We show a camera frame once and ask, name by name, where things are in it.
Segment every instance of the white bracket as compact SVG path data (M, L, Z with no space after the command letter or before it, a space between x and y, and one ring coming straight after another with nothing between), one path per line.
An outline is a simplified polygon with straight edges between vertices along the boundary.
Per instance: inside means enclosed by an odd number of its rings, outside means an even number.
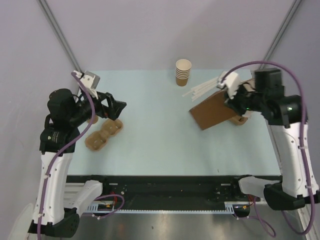
M290 196L309 196L305 166L300 150L300 122L290 124L290 128L271 125L275 144L279 153L279 167L282 170L282 189ZM308 124L304 125L304 148L311 177L312 194L316 194L319 185L314 177L308 149Z
M238 87L241 83L241 79L239 77L239 74L236 72L231 72L225 80L222 82L223 77L226 75L226 71L223 71L221 75L218 77L218 84L217 87L219 89L225 89L227 90L227 93L229 95L230 99L233 99L234 96L237 94Z
M57 157L51 168L49 177L46 175L48 166L54 157L55 152L45 152L41 155L41 179L38 190L36 205L32 219L34 223L38 223L38 215L40 211L40 202L42 197L42 189L45 179L47 180L46 194L44 198L42 225L52 223L53 225L64 219L64 194L68 174L68 168L73 157L73 153L64 153Z
M79 71L74 70L73 72L76 74L77 78L80 79L80 81L85 86L87 91L94 98L98 99L98 94L97 94L96 88L97 88L98 83L100 81L100 77L90 71L86 71L83 76L82 76L82 73Z
M242 193L251 194L257 196L261 199L265 198L264 190L267 184L279 183L278 180L266 180L261 178L256 178L254 176L247 176L239 180L239 187Z
M95 180L86 181L82 189L65 202L63 206L67 209L76 208L76 213L81 215L88 209L88 206L102 194L102 183Z

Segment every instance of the white straw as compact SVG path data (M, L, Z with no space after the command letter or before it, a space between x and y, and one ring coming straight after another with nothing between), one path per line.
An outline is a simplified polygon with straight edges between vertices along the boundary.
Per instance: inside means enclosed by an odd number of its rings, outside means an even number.
M197 93L202 92L204 89L209 88L209 87L211 87L212 85L215 85L215 86L216 86L216 85L217 85L217 82L216 82L216 81L211 82L210 84L205 85L205 86L203 86L202 88L199 88L199 89L197 89L197 90L194 90L193 95L196 95Z
M194 100L196 100L197 98L200 98L203 94L207 93L208 91L210 91L211 89L215 88L217 85L216 84L213 84L211 85L210 87L207 87L206 89L204 89L203 91L201 92L198 92L196 95L194 95L191 99L192 99L192 102Z
M183 94L182 97L185 97L185 96L187 96L188 94L190 94L192 92L193 92L193 90L190 90L190 91L186 92L185 94Z
M217 79L218 79L218 78L215 77L215 78L213 78L213 79L211 79L211 80L209 80L209 81L206 81L206 82L204 82L204 83L199 84L198 86L192 87L191 90L201 89L201 88L203 88L204 86L209 85L210 83L216 81Z

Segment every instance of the cardboard egg carton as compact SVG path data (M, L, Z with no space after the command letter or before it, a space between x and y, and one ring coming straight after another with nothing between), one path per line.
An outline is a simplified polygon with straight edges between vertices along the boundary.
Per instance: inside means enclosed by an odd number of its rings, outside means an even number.
M99 131L94 131L85 139L85 146L91 151L99 151L108 143L109 138L116 136L123 127L119 119L114 121L108 119L102 124Z

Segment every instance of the cable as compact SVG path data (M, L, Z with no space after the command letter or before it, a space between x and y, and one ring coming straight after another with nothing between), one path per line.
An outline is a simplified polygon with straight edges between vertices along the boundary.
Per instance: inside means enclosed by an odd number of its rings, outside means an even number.
M254 200L250 194L248 194L248 199L249 199L249 204L250 204L249 206L252 206L254 204Z
M252 88L252 90L256 91L256 89L249 82L244 82L241 85L246 85L246 84L249 85L250 88Z
M80 100L79 96L77 94L72 94L72 96L76 97L78 100Z
M80 95L79 95L79 100L81 100L81 98L84 96L84 94L83 93L81 93Z
M302 86L301 83L299 81L299 79L297 78L297 76L290 70L288 69L286 66L273 62L273 61L263 61L263 60L259 60L259 61L250 61L250 62L246 62L243 64L240 64L238 66L235 66L234 68L230 69L222 78L221 82L223 82L226 77L232 73L233 71L240 69L242 67L246 67L246 66L250 66L250 65L255 65L255 64L265 64L265 65L272 65L275 67L278 67L282 70L284 70L285 72L287 72L295 81L297 88L299 90L299 94L301 97L301 105L302 105L302 117L301 117L301 124L300 124L300 128L299 128L299 144L300 144L300 151L301 151L301 155L302 155L302 161L303 161L303 165L304 165L304 171L305 171L305 178L306 178L306 188L309 194L309 198L310 198L310 205L311 205L311 213L310 213L310 221L308 226L306 227L306 229L302 232L297 231L293 225L289 222L288 218L285 215L285 212L282 211L282 214L284 216L285 221L287 222L288 226L291 228L292 231L294 231L296 234L298 235L306 235L307 233L310 232L313 224L314 224L314 220L315 220L315 199L314 199L314 195L312 192L312 186L311 186L311 176L310 176L310 171L309 171L309 165L308 165L308 159L307 159L307 155L306 155L306 150L304 148L305 143L304 143L304 129L305 129L305 123L306 123L306 119L307 119L307 107L306 107L306 102L305 102L305 96L302 90Z
M275 238L277 236L277 233L276 233L276 230L271 226L270 223L268 223L266 220L262 219L260 216L259 216L259 212L257 210L257 205L256 205L256 200L257 200L257 197L255 196L253 198L253 207L254 207L254 210L255 210L255 213L256 213L256 216L247 216L247 217L238 217L236 214L233 214L233 216L237 219L237 220L245 220L245 219L255 219L255 220L258 220L260 222L260 224L262 225L264 231L272 238ZM266 225L271 229L272 233L268 231Z
M257 209L256 200L257 200L257 197L255 196L255 197L253 198L253 207L254 207L255 214L256 214L256 216L254 217L254 219L258 219L259 222L261 223L261 226L263 227L264 231L265 231L270 237L275 238L275 237L277 236L276 231L275 231L275 229L274 229L267 221L265 221L264 219L262 219L262 218L260 217L260 214L259 214L258 209ZM265 224L267 224L267 225L269 226L269 228L273 231L273 234L268 231L268 229L267 229L267 227L266 227Z
M37 233L37 239L38 240L41 240L41 221L42 221L42 215L43 215L43 210L44 210L44 205L45 205L45 196L46 196L46 191L47 191L47 184L48 184L49 174L50 174L50 171L52 169L52 166L54 165L56 159L59 157L60 154L62 154L67 148L69 148L71 145L76 143L76 141L78 141L83 135L86 134L86 132L89 130L89 128L93 124L94 118L95 118L95 115L96 115L94 102L92 101L92 98L91 98L89 92L87 91L86 87L83 85L83 83L80 81L80 79L77 78L77 75L74 72L72 72L71 75L78 82L78 84L80 85L80 88L84 91L86 97L89 100L90 107L91 107L91 110L92 110L92 112L91 112L91 120L90 120L89 124L86 126L86 128L83 130L83 132L80 133L79 136L77 136L75 139L73 139L72 141L67 143L64 147L62 147L54 155L54 157L52 158L52 160L49 163L49 166L48 166L48 168L47 168L47 170L45 172L45 175L47 176L47 178L45 178L44 181L43 181L42 194L41 194L40 207L39 207L39 218L38 218L38 224L36 226L36 233Z
M106 217L109 217L109 216L115 214L115 213L116 213L117 211L119 211L120 209L122 209L122 207L123 207L124 204L125 204L125 198L124 198L122 195L119 195L119 194L109 194L109 195L99 196L99 197L97 197L97 198L95 199L95 201L98 201L98 200L101 200L101 199L105 199L105 198L110 198L110 197L119 197L119 198L121 198L121 200L122 200L121 205L120 205L117 209L115 209L115 210L113 210L112 212L107 213L107 214L105 214L105 215L103 215L103 216L97 216L97 215L89 214L89 213L88 213L88 214L83 214L83 215L84 215L84 216L92 216L92 217L95 217L95 218L97 218L98 220L100 220L100 219L105 219Z
M113 197L113 206L115 206L117 204L117 197Z

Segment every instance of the brown cardboard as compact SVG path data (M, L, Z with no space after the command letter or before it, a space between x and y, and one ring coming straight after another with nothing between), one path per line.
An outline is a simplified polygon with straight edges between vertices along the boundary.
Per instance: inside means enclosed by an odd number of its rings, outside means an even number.
M119 119L108 119L102 124L100 131L94 131L85 139L85 146L91 151L99 151L108 143L108 139L117 135L123 127Z
M229 119L229 121L236 126L241 126L241 125L245 124L247 120L248 120L248 118L243 117L243 116L234 116Z
M225 91L217 91L190 109L192 117L202 130L237 116L235 111L225 106L224 94Z
M92 124L96 124L98 122L98 120L99 120L99 117L97 115L95 115Z

